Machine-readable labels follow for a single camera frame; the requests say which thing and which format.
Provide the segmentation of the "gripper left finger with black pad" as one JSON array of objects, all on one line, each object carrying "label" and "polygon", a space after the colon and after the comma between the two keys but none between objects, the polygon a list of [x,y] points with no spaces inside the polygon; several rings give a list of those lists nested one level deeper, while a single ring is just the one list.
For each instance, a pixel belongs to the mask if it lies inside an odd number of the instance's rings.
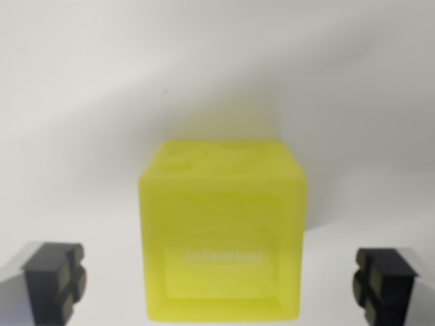
[{"label": "gripper left finger with black pad", "polygon": [[1,266],[2,325],[66,325],[84,296],[80,243],[32,241]]}]

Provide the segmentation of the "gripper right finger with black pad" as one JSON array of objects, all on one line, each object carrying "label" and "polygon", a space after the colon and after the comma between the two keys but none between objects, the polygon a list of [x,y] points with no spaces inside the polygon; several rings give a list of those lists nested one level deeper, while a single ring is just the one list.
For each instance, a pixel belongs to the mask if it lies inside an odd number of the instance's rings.
[{"label": "gripper right finger with black pad", "polygon": [[434,324],[434,268],[411,248],[360,248],[353,295],[367,323]]}]

